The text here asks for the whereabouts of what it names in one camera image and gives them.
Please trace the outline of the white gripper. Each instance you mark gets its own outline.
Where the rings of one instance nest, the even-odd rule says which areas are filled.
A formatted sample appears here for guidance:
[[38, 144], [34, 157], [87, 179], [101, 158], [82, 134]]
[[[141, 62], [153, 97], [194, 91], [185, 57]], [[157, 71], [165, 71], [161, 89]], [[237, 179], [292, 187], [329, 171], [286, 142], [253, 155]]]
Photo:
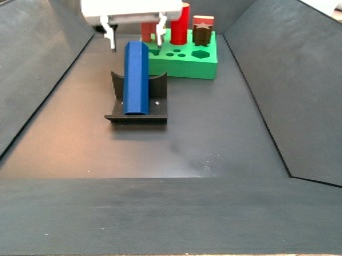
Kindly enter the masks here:
[[182, 0], [81, 0], [82, 14], [90, 25], [101, 25], [110, 48], [117, 50], [117, 25], [158, 22], [157, 45], [162, 46], [168, 20], [181, 17]]

